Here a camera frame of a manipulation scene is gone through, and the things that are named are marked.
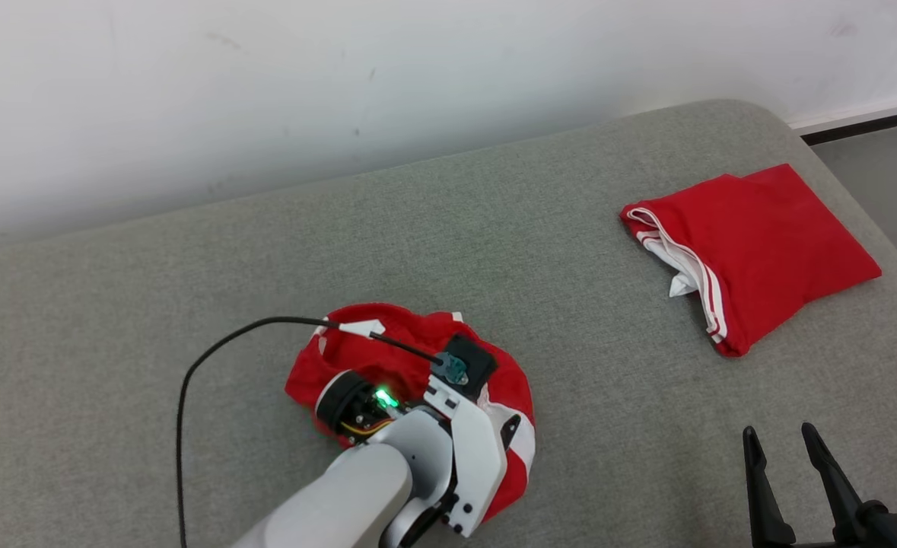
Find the red Bulls basketball jersey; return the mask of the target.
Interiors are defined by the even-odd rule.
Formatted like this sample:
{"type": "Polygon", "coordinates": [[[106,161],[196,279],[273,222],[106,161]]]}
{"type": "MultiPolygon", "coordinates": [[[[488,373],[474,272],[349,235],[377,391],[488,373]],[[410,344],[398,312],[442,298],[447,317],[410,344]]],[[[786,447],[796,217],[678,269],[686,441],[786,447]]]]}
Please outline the red Bulls basketball jersey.
{"type": "Polygon", "coordinates": [[[787,164],[633,202],[619,217],[675,270],[671,296],[698,294],[709,339],[730,358],[744,356],[804,305],[882,275],[787,164]]]}

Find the grey fabric sofa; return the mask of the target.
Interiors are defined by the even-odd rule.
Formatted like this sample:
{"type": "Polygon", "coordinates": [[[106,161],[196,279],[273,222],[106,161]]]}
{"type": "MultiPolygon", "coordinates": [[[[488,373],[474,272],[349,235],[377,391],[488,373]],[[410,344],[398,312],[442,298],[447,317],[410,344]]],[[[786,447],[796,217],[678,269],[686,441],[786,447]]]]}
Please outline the grey fabric sofa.
{"type": "Polygon", "coordinates": [[[897,250],[806,143],[712,100],[0,250],[0,548],[177,548],[187,368],[259,318],[459,311],[526,372],[526,495],[421,548],[750,545],[743,428],[800,542],[833,519],[800,427],[897,512],[897,250]],[[619,221],[792,165],[882,267],[723,358],[619,221]]]}

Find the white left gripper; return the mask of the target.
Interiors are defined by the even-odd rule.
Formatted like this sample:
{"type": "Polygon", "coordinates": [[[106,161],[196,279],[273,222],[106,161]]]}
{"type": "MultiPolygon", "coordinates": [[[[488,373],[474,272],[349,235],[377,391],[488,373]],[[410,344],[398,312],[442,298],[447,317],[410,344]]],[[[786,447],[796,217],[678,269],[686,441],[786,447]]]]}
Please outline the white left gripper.
{"type": "Polygon", "coordinates": [[[426,499],[457,496],[448,523],[471,537],[484,521],[507,472],[507,451],[518,433],[521,414],[504,416],[492,406],[488,388],[470,400],[435,374],[428,375],[421,418],[421,465],[433,489],[426,499]]]}

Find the white wall baseboard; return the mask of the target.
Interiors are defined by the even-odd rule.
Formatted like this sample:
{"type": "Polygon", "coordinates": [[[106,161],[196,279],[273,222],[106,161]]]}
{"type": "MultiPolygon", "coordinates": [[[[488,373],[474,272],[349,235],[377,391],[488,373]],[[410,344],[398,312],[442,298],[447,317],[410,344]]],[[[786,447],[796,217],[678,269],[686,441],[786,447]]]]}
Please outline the white wall baseboard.
{"type": "Polygon", "coordinates": [[[788,125],[809,146],[872,134],[897,127],[897,100],[835,111],[788,125]]]}

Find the red shorts with white stripe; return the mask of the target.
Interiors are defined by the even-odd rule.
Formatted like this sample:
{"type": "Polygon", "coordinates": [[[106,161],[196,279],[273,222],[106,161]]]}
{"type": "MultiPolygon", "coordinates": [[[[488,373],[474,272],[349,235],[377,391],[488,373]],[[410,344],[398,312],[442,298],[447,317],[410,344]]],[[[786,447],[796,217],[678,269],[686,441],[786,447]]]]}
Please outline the red shorts with white stripe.
{"type": "MultiPolygon", "coordinates": [[[[506,476],[483,520],[490,521],[524,496],[536,452],[534,403],[525,372],[510,354],[483,340],[458,312],[420,315],[390,303],[358,303],[334,310],[326,319],[338,323],[379,320],[385,336],[430,355],[444,350],[455,334],[462,334],[490,354],[498,368],[477,398],[477,406],[494,419],[519,414],[520,424],[507,452],[506,476]]],[[[313,409],[320,392],[346,370],[356,371],[366,381],[385,387],[402,403],[421,399],[430,374],[423,358],[382,341],[317,327],[309,343],[297,354],[285,393],[300,406],[313,409]]]]}

